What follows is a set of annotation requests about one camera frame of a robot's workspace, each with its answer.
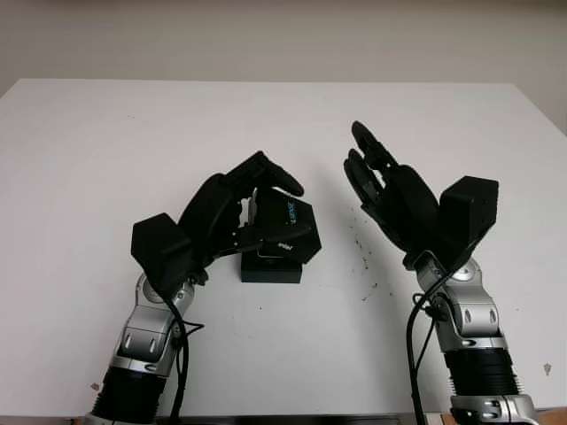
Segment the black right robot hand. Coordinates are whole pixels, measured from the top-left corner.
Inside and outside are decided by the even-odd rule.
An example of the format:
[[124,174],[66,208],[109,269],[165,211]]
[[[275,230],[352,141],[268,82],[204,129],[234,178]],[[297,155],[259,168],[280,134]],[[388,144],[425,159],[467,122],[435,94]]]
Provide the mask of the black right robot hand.
[[344,161],[346,177],[361,209],[386,237],[405,253],[407,270],[434,244],[439,229],[439,203],[411,166],[399,163],[358,120],[351,131],[358,146]]

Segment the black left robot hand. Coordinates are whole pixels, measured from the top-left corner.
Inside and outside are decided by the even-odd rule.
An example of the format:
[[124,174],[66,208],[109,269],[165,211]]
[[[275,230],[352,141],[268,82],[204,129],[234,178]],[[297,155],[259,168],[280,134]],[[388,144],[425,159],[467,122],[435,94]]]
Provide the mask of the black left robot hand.
[[304,194],[301,184],[262,151],[226,174],[214,174],[201,185],[178,222],[192,242],[191,284],[205,285],[206,268],[218,258],[256,251],[265,243],[284,243],[311,229],[301,222],[241,227],[242,201],[259,188],[279,188],[296,197]]

